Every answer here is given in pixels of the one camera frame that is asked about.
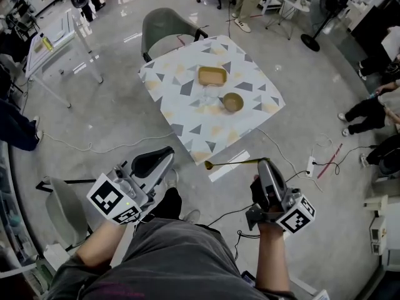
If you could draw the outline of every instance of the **gray chair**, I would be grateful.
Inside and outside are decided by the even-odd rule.
[[[53,187],[46,199],[47,213],[62,240],[69,245],[68,251],[85,241],[88,221],[75,191],[65,181],[49,177],[45,183]]]
[[[151,11],[143,20],[142,55],[148,63],[152,59],[149,50],[162,38],[173,34],[188,34],[197,41],[200,36],[208,38],[203,30],[183,19],[174,10],[162,7]]]

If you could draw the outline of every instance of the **table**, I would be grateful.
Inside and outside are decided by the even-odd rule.
[[[45,46],[43,46],[38,52],[35,52],[34,45],[37,41],[41,39],[41,33],[44,33],[44,35],[48,37],[52,42],[54,46],[54,49],[52,51],[49,51]],[[86,63],[86,66],[89,68],[91,74],[94,76],[96,81],[98,83],[102,83],[103,79],[100,76],[96,65],[89,55],[89,53],[91,53],[92,51],[82,37],[80,30],[76,26],[71,10],[66,12],[57,21],[54,21],[51,25],[44,28],[38,35],[36,35],[32,39],[31,46],[29,48],[29,54],[27,56],[25,76],[27,78],[33,78],[44,89],[49,91],[56,99],[58,99],[70,108],[71,103],[67,102],[65,99],[61,98],[58,94],[51,90],[51,88],[43,81],[42,77],[40,76],[42,67],[69,44],[72,45],[75,51]]]
[[[225,85],[214,87],[217,96],[205,97],[197,78],[200,66],[227,71]],[[227,36],[209,37],[158,57],[141,68],[139,77],[196,164],[235,143],[285,105],[274,84]],[[229,113],[222,105],[230,92],[244,99],[239,112]]]
[[[282,4],[282,7],[279,10],[279,19],[278,20],[276,20],[276,19],[270,20],[267,23],[266,27],[265,27],[266,29],[268,29],[270,26],[272,26],[273,24],[276,24],[276,23],[278,25],[281,25],[282,21],[286,20],[291,14],[294,15],[294,13],[296,11],[302,11],[304,13],[310,12],[310,8],[307,5],[303,6],[300,3],[301,0],[282,0],[282,1],[283,1],[283,4]],[[287,10],[287,11],[284,10],[286,4],[288,4],[290,6],[289,10]],[[290,34],[289,34],[286,31],[285,27],[282,26],[283,31],[287,35],[287,40],[290,40],[292,38],[293,27],[294,27],[294,24],[292,22],[291,31],[290,31]]]

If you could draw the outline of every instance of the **bowl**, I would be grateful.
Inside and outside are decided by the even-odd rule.
[[[222,103],[224,104],[225,109],[230,113],[238,112],[244,106],[243,98],[235,92],[225,94]]]

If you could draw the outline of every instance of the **concrete floor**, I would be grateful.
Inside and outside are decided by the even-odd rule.
[[[50,23],[70,7],[68,1],[52,7],[41,25]],[[99,56],[96,64],[104,82],[99,85],[87,69],[76,74],[66,72],[63,76],[47,77],[52,88],[72,103],[71,109],[36,83],[30,83],[24,114],[29,118],[40,115],[40,128],[46,133],[80,148],[92,142],[96,149],[105,150],[170,133],[171,128],[137,75],[144,64],[140,55],[143,18],[160,7],[173,8],[199,27],[208,26],[204,30],[210,36],[228,34],[226,1],[222,10],[217,10],[216,0],[205,0],[201,4],[195,0],[107,0],[107,6],[98,12],[97,18],[81,27],[93,55]],[[341,143],[343,147],[337,160],[352,148],[374,144],[372,132],[348,138],[341,136],[343,124],[336,114],[365,98],[367,91],[340,52],[323,35],[319,38],[322,50],[318,53],[309,50],[300,41],[303,32],[298,27],[294,28],[290,41],[272,30],[266,31],[264,25],[268,19],[269,16],[250,20],[251,34],[242,32],[234,23],[230,28],[231,38],[254,59],[286,102],[286,106],[260,128],[279,144],[299,171],[306,169],[313,144],[324,141],[321,133],[327,134],[334,146],[314,148],[314,156],[320,163],[327,162]],[[299,21],[302,28],[307,27],[304,18]],[[138,38],[126,39],[135,34]],[[151,54],[156,57],[178,46],[181,43],[170,37],[157,44]],[[170,145],[176,152],[183,214],[198,208],[202,212],[200,223],[208,224],[223,213],[251,204],[249,185],[256,173],[255,166],[238,166],[211,182],[209,171],[193,163],[175,135],[142,142],[140,146],[149,144]],[[42,248],[59,240],[45,211],[46,193],[34,188],[42,177],[96,178],[121,161],[130,150],[123,147],[107,154],[80,152],[48,137],[34,152],[13,149],[21,199]],[[272,158],[285,178],[293,175],[291,166],[276,146],[258,130],[215,155],[211,161],[228,161],[243,150],[251,158]],[[331,299],[353,299],[378,265],[378,257],[371,255],[369,242],[368,228],[373,214],[363,209],[363,199],[374,171],[361,169],[360,152],[368,150],[352,152],[341,165],[340,175],[334,175],[333,167],[327,170],[318,181],[323,193],[305,179],[294,178],[289,182],[290,186],[301,188],[317,211],[311,226],[286,240],[289,271],[316,289],[327,289]],[[74,186],[95,228],[99,215],[84,200],[89,188]],[[163,189],[159,191],[157,198],[161,199]],[[214,228],[222,232],[232,250],[238,238],[236,231],[249,232],[244,212],[226,216]],[[237,261],[241,271],[255,274],[257,250],[257,241],[241,239]]]

